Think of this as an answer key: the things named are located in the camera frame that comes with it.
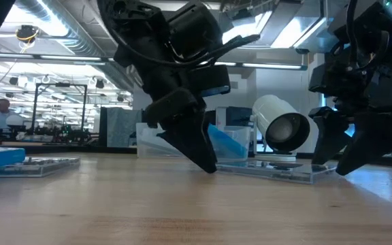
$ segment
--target cable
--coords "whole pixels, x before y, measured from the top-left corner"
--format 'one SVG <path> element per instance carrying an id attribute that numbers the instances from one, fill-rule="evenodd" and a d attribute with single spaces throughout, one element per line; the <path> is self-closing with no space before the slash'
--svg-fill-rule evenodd
<path id="1" fill-rule="evenodd" d="M 99 7 L 100 14 L 102 16 L 105 16 L 103 14 L 106 9 L 105 4 L 104 4 L 104 0 L 102 0 L 102 1 L 98 0 L 98 7 Z M 162 66 L 166 66 L 166 67 L 173 67 L 173 68 L 187 68 L 187 67 L 197 66 L 198 64 L 200 64 L 204 61 L 207 61 L 207 60 L 214 58 L 214 57 L 220 57 L 220 56 L 228 53 L 229 51 L 233 50 L 234 48 L 238 48 L 240 46 L 249 44 L 251 42 L 255 42 L 260 38 L 260 35 L 250 35 L 248 37 L 243 37 L 239 40 L 236 40 L 233 43 L 225 44 L 225 45 L 221 46 L 220 48 L 218 48 L 217 50 L 213 50 L 210 53 L 207 53 L 207 54 L 205 54 L 205 55 L 203 55 L 193 61 L 184 62 L 184 63 L 175 63 L 175 62 L 169 62 L 169 61 L 160 61 L 158 59 L 153 59 L 153 58 L 150 58 L 144 54 L 139 53 L 137 50 L 134 50 L 132 47 L 130 47 L 124 41 L 124 39 L 119 35 L 119 33 L 117 33 L 116 30 L 114 30 L 111 27 L 112 25 L 110 24 L 109 18 L 103 18 L 103 22 L 104 22 L 106 29 L 108 29 L 109 31 L 111 30 L 110 35 L 125 50 L 129 51 L 130 53 L 134 54 L 135 56 L 138 56 L 139 58 L 144 59 L 145 61 L 148 61 L 150 63 L 154 63 L 156 65 L 162 65 Z"/>
<path id="2" fill-rule="evenodd" d="M 356 67 L 358 55 L 358 43 L 355 37 L 355 10 L 358 0 L 350 0 L 347 7 L 346 31 L 350 42 L 350 66 Z"/>

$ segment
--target table surface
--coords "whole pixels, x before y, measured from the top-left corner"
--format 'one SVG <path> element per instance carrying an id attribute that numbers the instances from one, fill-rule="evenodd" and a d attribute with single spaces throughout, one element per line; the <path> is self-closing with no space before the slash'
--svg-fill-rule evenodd
<path id="1" fill-rule="evenodd" d="M 310 186 L 209 175 L 183 160 L 58 155 L 82 164 L 0 179 L 0 245 L 392 245 L 392 168 Z"/>

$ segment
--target black metal frame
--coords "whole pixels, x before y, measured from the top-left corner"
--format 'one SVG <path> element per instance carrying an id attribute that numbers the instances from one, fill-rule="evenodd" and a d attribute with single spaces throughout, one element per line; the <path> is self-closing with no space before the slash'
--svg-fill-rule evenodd
<path id="1" fill-rule="evenodd" d="M 31 128 L 30 128 L 32 135 L 34 135 L 35 114 L 36 114 L 36 110 L 37 110 L 37 98 L 39 97 L 39 87 L 42 85 L 59 87 L 59 83 L 37 83 L 37 84 L 35 84 L 33 119 L 31 120 Z M 64 84 L 64 86 L 65 87 L 68 87 L 68 86 L 84 87 L 84 101 L 82 102 L 82 121 L 81 121 L 81 130 L 84 130 L 84 117 L 85 117 L 85 113 L 86 113 L 86 100 L 87 100 L 87 85 L 85 85 L 85 84 Z"/>

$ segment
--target ceiling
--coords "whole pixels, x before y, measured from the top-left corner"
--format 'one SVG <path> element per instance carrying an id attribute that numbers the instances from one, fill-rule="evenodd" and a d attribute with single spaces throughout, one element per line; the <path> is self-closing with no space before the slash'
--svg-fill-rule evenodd
<path id="1" fill-rule="evenodd" d="M 79 25 L 77 31 L 85 32 L 95 45 L 102 51 L 106 57 L 113 57 L 116 52 L 116 42 L 110 39 L 105 29 L 100 25 L 92 11 L 98 13 L 97 4 L 95 0 L 59 0 L 64 7 L 69 17 L 73 18 Z M 171 10 L 176 10 L 185 1 L 155 1 L 145 0 L 146 3 L 161 7 L 166 15 L 170 14 Z M 228 3 L 227 7 L 234 8 L 234 6 L 246 6 L 252 4 L 267 3 L 268 1 L 234 1 L 234 4 Z M 303 35 L 306 30 L 309 30 L 312 25 L 315 25 L 317 20 L 325 17 L 326 22 L 319 26 L 313 34 L 303 42 L 299 48 L 308 48 L 314 52 L 324 52 L 331 48 L 334 39 L 325 32 L 327 25 L 330 23 L 338 11 L 346 4 L 347 0 L 304 0 L 303 4 L 298 8 L 294 16 L 290 17 L 286 24 L 290 23 L 290 29 L 286 28 L 281 32 L 279 37 L 284 39 L 281 42 L 286 42 L 289 39 L 296 38 L 295 36 Z M 208 5 L 211 8 L 211 13 L 216 19 L 219 19 L 221 13 L 219 7 L 221 1 L 212 0 Z M 324 15 L 321 16 L 321 10 L 324 9 Z M 3 26 L 0 29 L 0 52 L 19 53 L 24 49 L 25 44 L 20 43 L 14 36 L 17 29 L 21 25 L 36 25 L 36 20 L 28 17 L 22 10 L 14 6 Z M 292 48 L 271 48 L 268 42 L 273 42 L 273 29 L 266 25 L 261 32 L 261 39 L 251 45 L 243 48 L 235 49 L 225 56 L 221 57 L 219 61 L 224 62 L 241 62 L 241 63 L 275 63 L 286 65 L 307 65 L 308 58 L 304 57 Z M 53 54 L 72 56 L 74 53 L 66 46 L 62 45 L 61 39 L 50 37 L 46 34 L 38 35 L 34 42 L 34 46 L 23 50 L 27 54 Z M 88 96 L 87 108 L 91 113 L 88 114 L 87 120 L 92 121 L 95 115 L 96 105 L 120 106 L 122 108 L 131 108 L 132 95 L 131 91 L 123 91 L 118 89 L 108 79 L 108 74 L 105 74 L 98 69 L 98 66 L 89 64 L 75 64 L 75 63 L 60 63 L 49 64 L 39 61 L 14 62 L 0 60 L 0 98 L 6 97 L 7 93 L 11 96 L 13 94 L 12 109 L 17 112 L 22 112 L 26 118 L 31 117 L 32 100 L 34 98 L 35 82 L 43 82 L 43 80 L 52 82 L 65 82 L 72 85 L 87 85 Z M 241 74 L 243 78 L 252 72 L 251 68 L 230 67 L 231 74 Z M 22 84 L 11 85 L 10 78 L 21 77 Z M 104 80 L 104 88 L 98 89 L 95 84 L 98 79 Z M 74 86 L 69 88 L 55 88 L 48 87 L 44 89 L 39 96 L 39 109 L 41 116 L 44 118 L 50 115 L 58 115 L 62 111 L 70 113 L 73 123 L 80 122 L 81 111 L 79 109 L 82 104 L 82 91 L 79 91 Z M 125 99 L 122 102 L 117 101 L 117 96 L 122 95 Z M 53 105 L 61 105 L 61 109 L 56 110 Z"/>

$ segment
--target clear plastic tray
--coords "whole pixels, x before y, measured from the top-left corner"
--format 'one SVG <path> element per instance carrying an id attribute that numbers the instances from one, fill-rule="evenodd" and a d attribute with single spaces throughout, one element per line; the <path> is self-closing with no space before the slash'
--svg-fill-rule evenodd
<path id="1" fill-rule="evenodd" d="M 220 172 L 267 178 L 270 180 L 315 184 L 315 182 L 333 175 L 336 167 L 337 163 L 311 165 L 302 163 L 247 161 L 240 163 L 218 164 L 217 170 Z"/>
<path id="2" fill-rule="evenodd" d="M 1 177 L 44 177 L 63 169 L 79 167 L 79 158 L 27 157 L 23 163 L 0 167 Z"/>
<path id="3" fill-rule="evenodd" d="M 157 137 L 162 128 L 151 129 L 137 124 L 137 155 L 139 158 L 184 158 L 165 140 Z M 250 127 L 225 127 L 224 131 L 208 131 L 218 162 L 245 161 L 248 158 Z"/>

